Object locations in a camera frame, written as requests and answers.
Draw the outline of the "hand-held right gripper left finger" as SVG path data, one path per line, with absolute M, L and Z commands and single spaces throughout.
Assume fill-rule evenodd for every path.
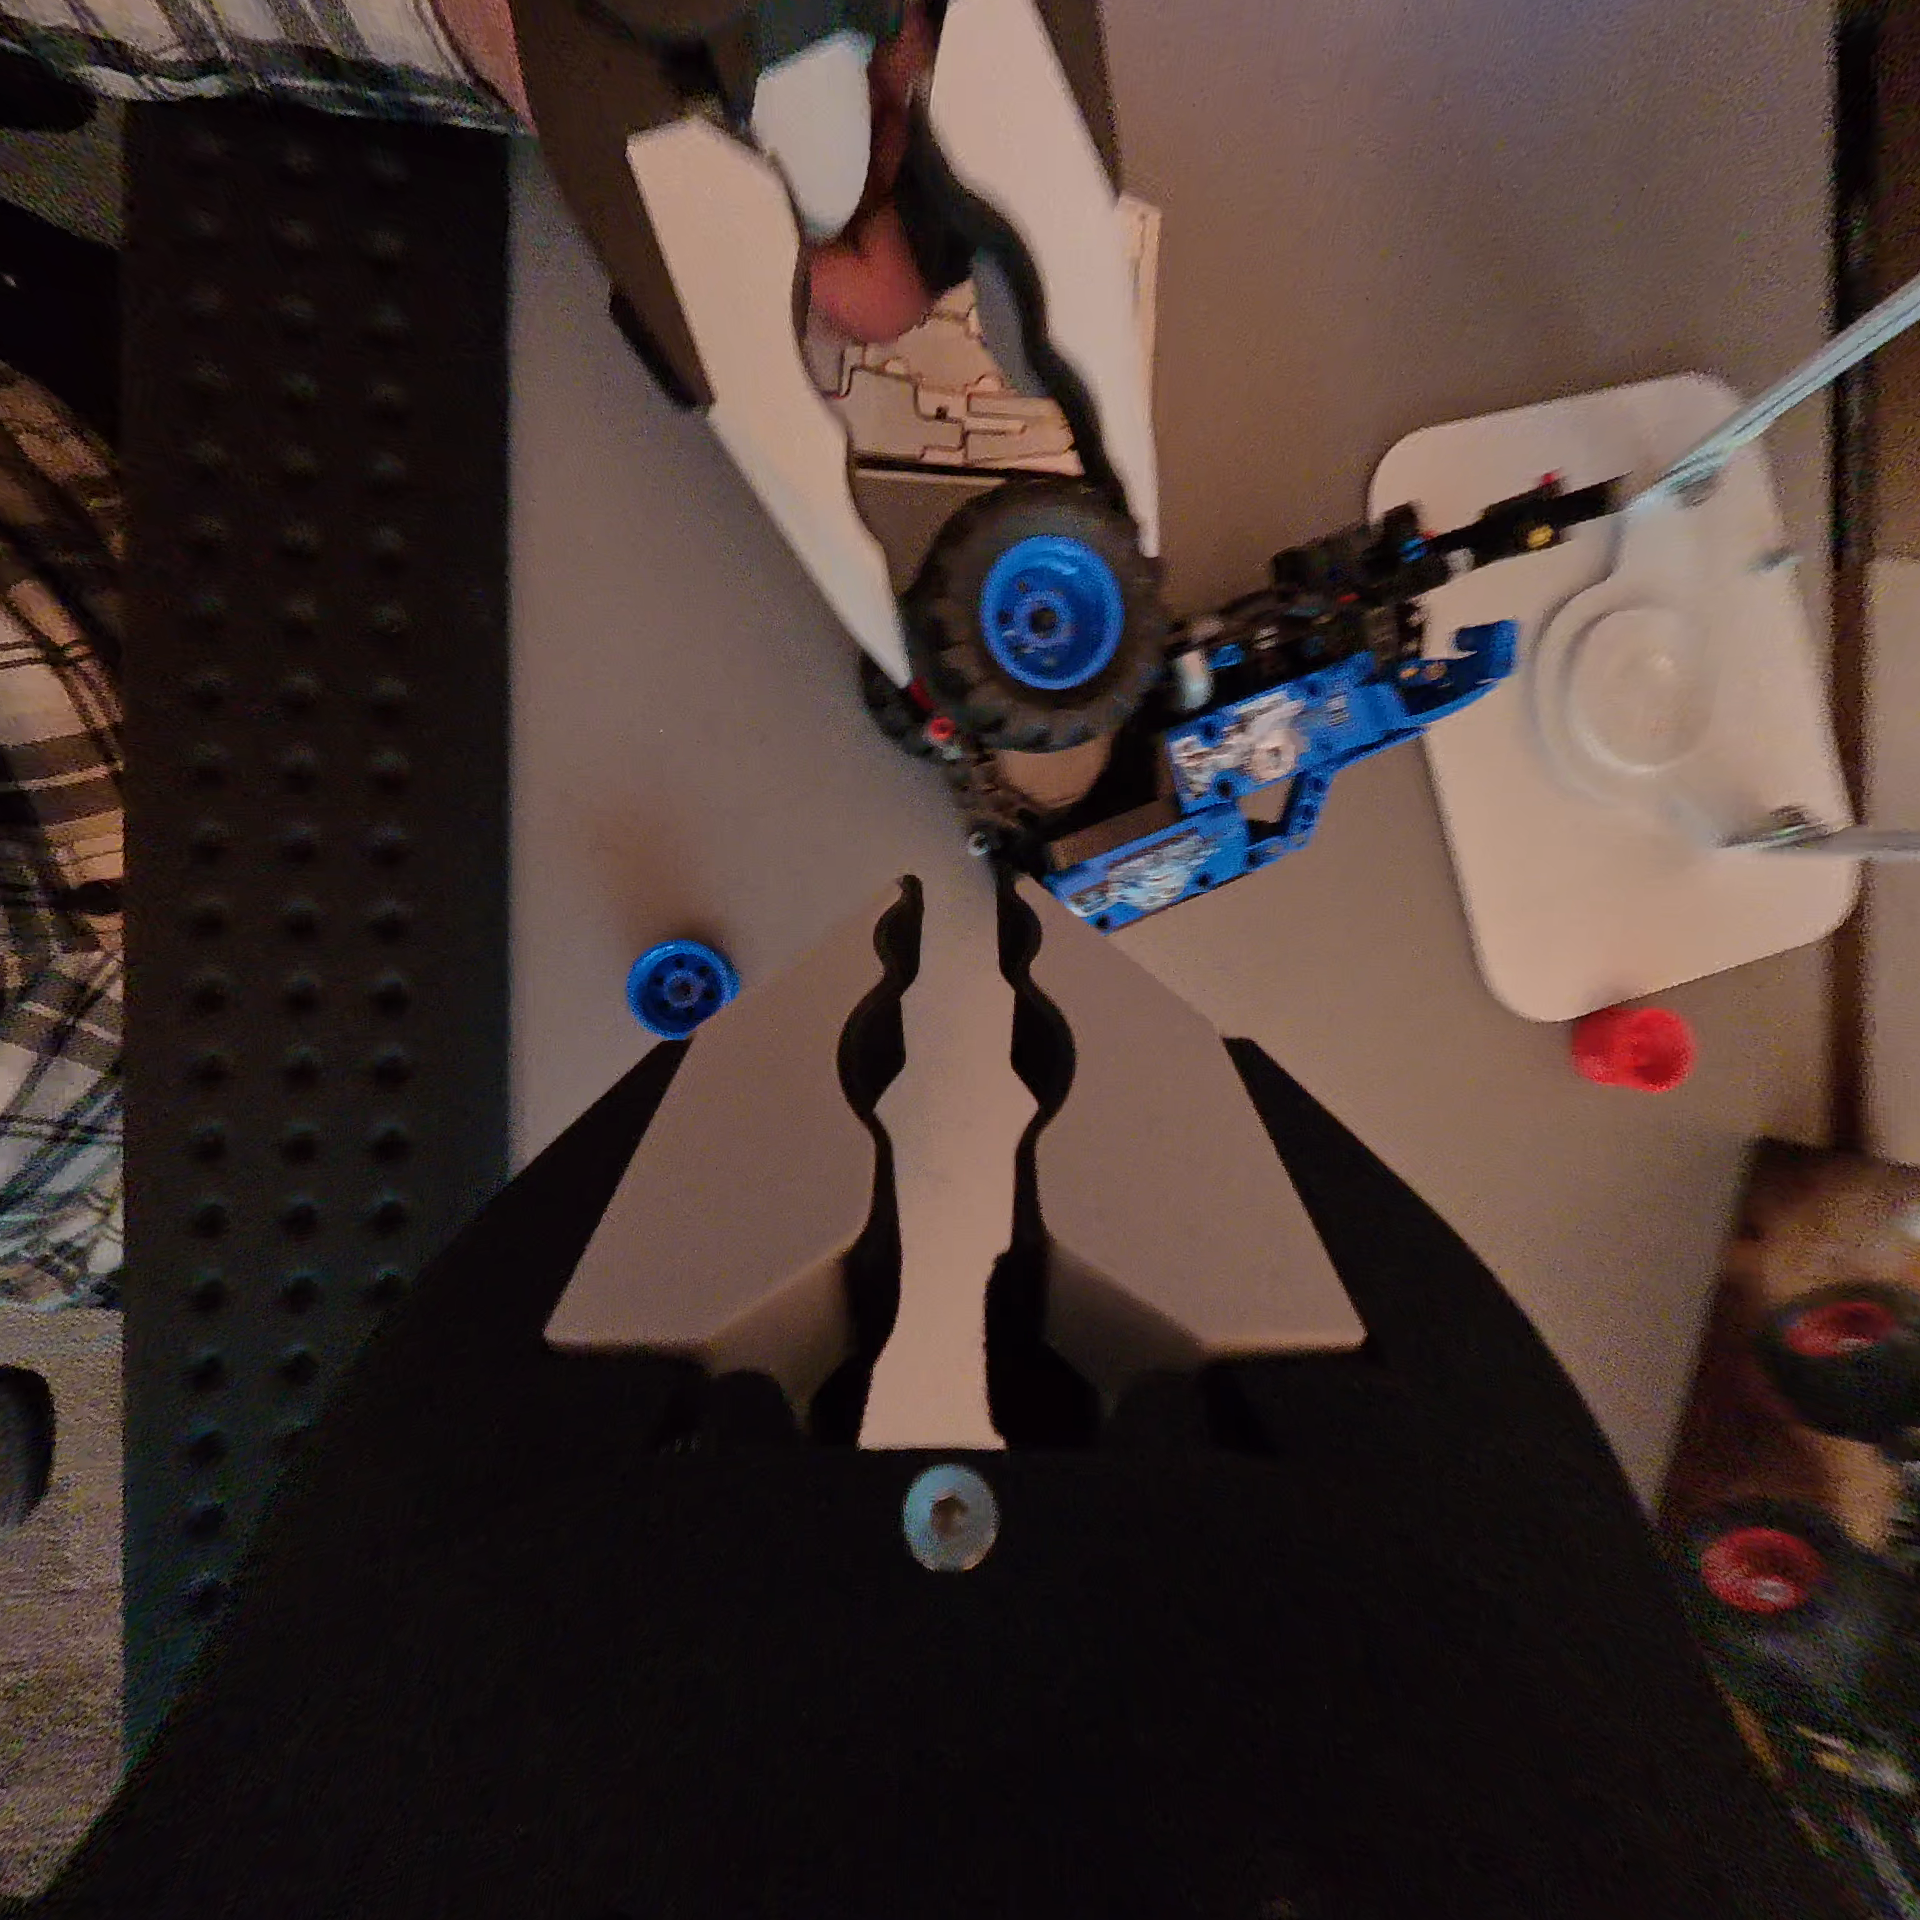
M 920 879 L 896 879 L 693 1035 L 546 1323 L 550 1347 L 756 1375 L 810 1435 L 857 1435 L 900 1301 L 878 1103 L 918 973 Z

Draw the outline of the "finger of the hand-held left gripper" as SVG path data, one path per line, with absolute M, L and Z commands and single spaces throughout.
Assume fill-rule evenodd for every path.
M 910 681 L 896 595 L 803 357 L 800 223 L 778 167 L 709 117 L 625 136 L 625 171 L 709 381 L 709 427 L 857 648 Z
M 1052 353 L 1061 406 L 1077 400 L 1083 474 L 1109 482 L 1160 559 L 1160 445 L 1150 347 L 1121 193 L 1073 102 L 1068 68 L 1036 3 L 945 3 L 927 125 L 965 208 L 1007 233 L 1037 318 L 1024 324 L 1031 368 Z

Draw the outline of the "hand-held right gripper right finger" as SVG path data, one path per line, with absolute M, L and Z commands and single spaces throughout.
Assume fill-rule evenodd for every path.
M 1359 1352 L 1225 1035 L 1031 879 L 998 879 L 997 950 L 1031 1096 L 984 1310 L 997 1433 L 1090 1445 L 1142 1382 Z

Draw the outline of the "black toy wheel red rim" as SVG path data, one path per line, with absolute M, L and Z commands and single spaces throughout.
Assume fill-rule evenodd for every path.
M 857 655 L 855 668 L 866 716 L 900 755 L 937 763 L 960 763 L 968 758 L 965 735 L 924 694 L 920 681 L 896 684 L 868 655 Z

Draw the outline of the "black toy wheel blue rim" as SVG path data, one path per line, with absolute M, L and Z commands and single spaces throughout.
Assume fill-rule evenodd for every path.
M 960 507 L 900 599 L 913 679 L 988 752 L 1116 735 L 1164 659 L 1160 572 L 1080 478 L 1012 478 Z

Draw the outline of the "toy brick monster truck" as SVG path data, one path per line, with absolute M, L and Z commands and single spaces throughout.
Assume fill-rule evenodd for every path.
M 1284 548 L 1271 579 L 1201 617 L 1164 610 L 1164 659 L 1139 712 L 1061 755 L 988 752 L 935 767 L 974 854 L 1037 881 L 1116 932 L 1306 850 L 1332 781 L 1421 742 L 1507 681 L 1521 624 L 1427 642 L 1427 599 L 1539 559 L 1616 512 L 1618 479 L 1557 474 L 1431 533 L 1416 507 Z

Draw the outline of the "person's left forearm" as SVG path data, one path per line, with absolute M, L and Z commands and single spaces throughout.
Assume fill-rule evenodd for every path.
M 30 79 L 122 103 L 293 103 L 533 129 L 509 3 L 3 3 Z

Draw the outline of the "grey desk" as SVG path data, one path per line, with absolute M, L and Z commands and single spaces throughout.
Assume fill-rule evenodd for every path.
M 1362 512 L 1408 430 L 1666 373 L 1759 388 L 1825 333 L 1829 3 L 1107 3 L 1126 183 L 1162 208 L 1164 587 L 1211 610 Z M 1031 1113 L 997 901 L 944 786 L 701 422 L 662 400 L 533 151 L 512 206 L 514 1159 L 646 1040 L 631 961 L 750 986 L 924 881 L 900 1317 L 866 1445 L 993 1445 L 980 1296 Z M 1427 767 L 1116 943 L 1253 1037 L 1491 1268 L 1651 1494 L 1753 1137 L 1825 1138 L 1829 948 L 1681 986 L 1681 1091 L 1589 1086 L 1483 986 Z

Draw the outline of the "person's left hand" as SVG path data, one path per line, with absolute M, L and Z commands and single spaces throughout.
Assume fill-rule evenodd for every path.
M 806 248 L 806 318 L 825 333 L 887 344 L 924 324 L 935 300 L 890 200 Z

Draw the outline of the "white sticker sheet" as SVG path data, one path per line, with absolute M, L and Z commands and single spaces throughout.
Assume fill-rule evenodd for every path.
M 1121 193 L 1061 259 L 1024 250 L 968 196 L 927 193 L 910 211 L 944 266 L 964 240 L 987 248 L 895 339 L 806 326 L 806 368 L 853 458 L 937 474 L 1080 474 L 1086 424 L 1124 485 L 1156 494 L 1160 206 Z

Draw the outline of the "white base metal stand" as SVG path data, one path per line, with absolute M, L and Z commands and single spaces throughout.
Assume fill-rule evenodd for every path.
M 1915 324 L 1915 282 L 1742 400 L 1708 376 L 1427 424 L 1369 507 L 1458 525 L 1539 474 L 1616 501 L 1557 548 L 1454 579 L 1441 639 L 1518 624 L 1518 666 L 1423 735 L 1478 973 L 1527 1022 L 1569 1022 L 1823 941 L 1862 829 L 1796 553 L 1759 434 Z

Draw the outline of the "printed toy truck box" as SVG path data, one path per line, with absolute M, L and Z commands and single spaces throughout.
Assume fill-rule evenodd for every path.
M 1915 1168 L 1762 1138 L 1663 1489 L 1683 1613 L 1854 1915 L 1915 1915 Z

